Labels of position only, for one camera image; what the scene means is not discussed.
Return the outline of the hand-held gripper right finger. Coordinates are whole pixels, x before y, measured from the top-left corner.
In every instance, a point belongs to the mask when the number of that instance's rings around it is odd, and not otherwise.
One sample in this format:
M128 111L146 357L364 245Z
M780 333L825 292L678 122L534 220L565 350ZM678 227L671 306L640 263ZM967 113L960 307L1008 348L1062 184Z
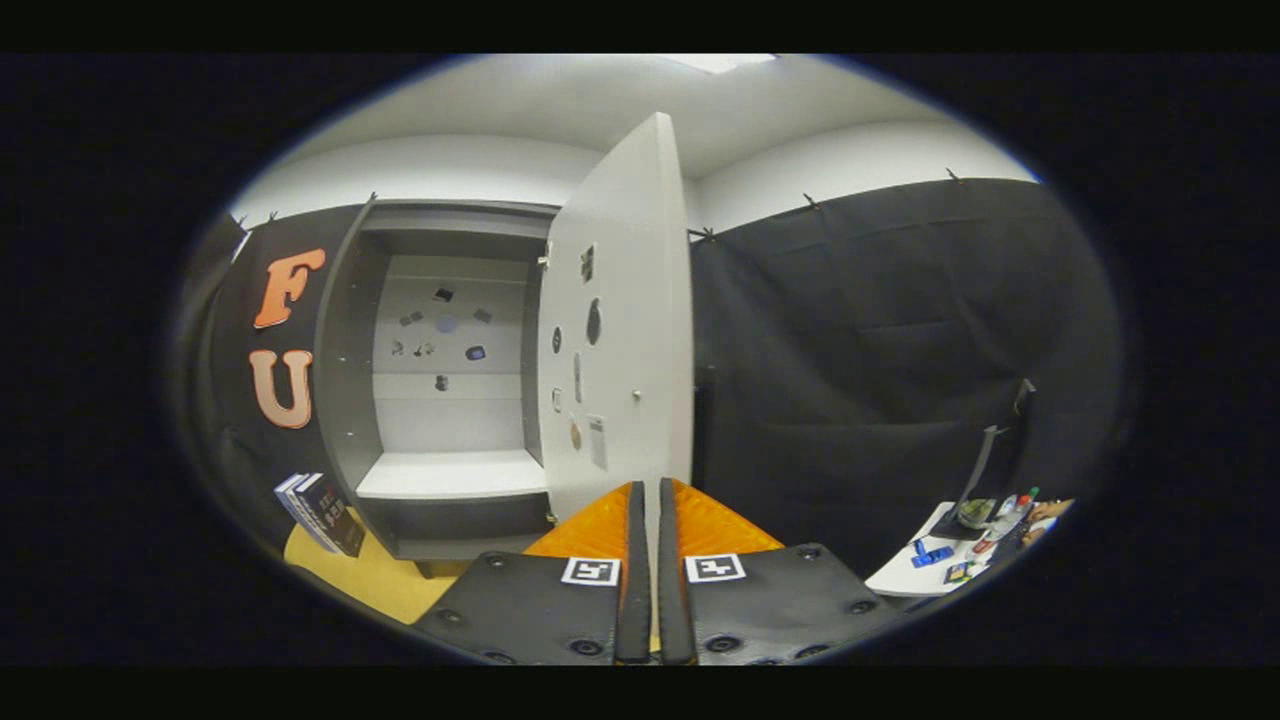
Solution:
M659 483L659 506L664 665L829 662L905 621L823 544L783 546L672 478Z

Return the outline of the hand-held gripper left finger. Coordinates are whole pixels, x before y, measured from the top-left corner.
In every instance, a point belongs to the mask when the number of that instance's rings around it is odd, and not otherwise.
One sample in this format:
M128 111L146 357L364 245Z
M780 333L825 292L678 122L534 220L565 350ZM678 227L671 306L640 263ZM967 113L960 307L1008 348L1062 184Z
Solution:
M477 662L645 664L650 579L645 487L630 482L521 553L480 553L411 626Z

